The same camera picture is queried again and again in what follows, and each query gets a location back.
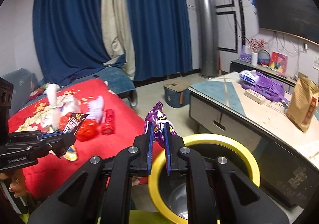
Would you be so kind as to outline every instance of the red snack bag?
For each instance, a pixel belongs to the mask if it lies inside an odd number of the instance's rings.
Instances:
[[[111,135],[114,133],[114,128],[114,111],[112,109],[107,109],[105,112],[105,122],[101,126],[101,133],[103,135]]]
[[[86,119],[79,128],[75,138],[79,141],[88,141],[98,134],[98,122],[93,119]]]
[[[71,117],[71,114],[72,114],[71,112],[68,112],[66,115],[60,118],[60,123],[59,123],[60,130],[64,130],[67,122],[69,121],[69,118]]]
[[[71,113],[71,116],[69,117],[62,133],[72,132],[76,137],[77,131],[80,127],[82,127],[82,124],[87,116],[88,114],[86,113]]]

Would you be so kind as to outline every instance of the blue storage box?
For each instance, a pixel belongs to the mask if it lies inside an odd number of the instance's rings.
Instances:
[[[173,108],[180,108],[189,104],[189,83],[185,79],[172,80],[164,85],[165,101]]]
[[[9,117],[18,112],[28,101],[30,94],[39,87],[34,73],[21,68],[2,76],[3,79],[13,84],[13,94]]]

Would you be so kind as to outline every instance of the painting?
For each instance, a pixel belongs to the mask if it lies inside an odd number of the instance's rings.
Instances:
[[[287,68],[288,57],[286,55],[272,52],[269,68],[279,73],[285,74]]]

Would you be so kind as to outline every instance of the blue blanket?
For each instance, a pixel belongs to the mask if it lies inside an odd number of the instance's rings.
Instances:
[[[119,97],[125,98],[127,97],[131,103],[132,106],[136,106],[137,104],[137,93],[135,86],[133,84],[133,81],[129,79],[129,77],[124,73],[123,70],[117,67],[106,67],[99,72],[82,77],[79,79],[76,79],[73,81],[70,85],[64,86],[62,89],[65,89],[67,87],[70,87],[72,85],[84,82],[89,79],[94,79],[94,78],[101,78],[103,81],[108,82],[108,87]],[[36,99],[29,101],[28,103],[25,104],[24,107],[27,107],[28,105],[41,100],[42,98],[46,97],[47,95],[41,95],[37,97]]]

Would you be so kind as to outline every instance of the beige curtain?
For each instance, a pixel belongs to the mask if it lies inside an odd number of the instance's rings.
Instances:
[[[123,70],[134,79],[135,55],[126,0],[101,0],[101,23],[105,48],[112,64],[125,53]]]

